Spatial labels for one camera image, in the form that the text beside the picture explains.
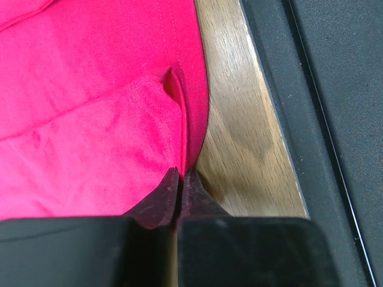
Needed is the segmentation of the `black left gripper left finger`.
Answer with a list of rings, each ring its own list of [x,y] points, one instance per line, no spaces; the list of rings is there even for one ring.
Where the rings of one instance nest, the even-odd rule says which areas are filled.
[[[160,286],[179,173],[119,216],[1,222],[2,286]]]

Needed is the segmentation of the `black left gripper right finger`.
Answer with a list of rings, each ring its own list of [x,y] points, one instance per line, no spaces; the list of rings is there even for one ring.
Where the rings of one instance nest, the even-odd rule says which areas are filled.
[[[235,217],[185,177],[177,224],[180,286],[336,286],[320,228],[297,217]]]

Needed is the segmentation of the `pink t shirt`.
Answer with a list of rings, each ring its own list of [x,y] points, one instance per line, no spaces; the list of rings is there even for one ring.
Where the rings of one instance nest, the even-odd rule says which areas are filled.
[[[193,1],[1,2],[1,218],[119,215],[200,153]]]

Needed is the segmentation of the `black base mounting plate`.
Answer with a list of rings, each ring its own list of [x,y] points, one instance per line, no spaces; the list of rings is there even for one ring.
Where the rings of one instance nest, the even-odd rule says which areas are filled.
[[[308,216],[343,286],[382,285],[382,2],[243,1]]]

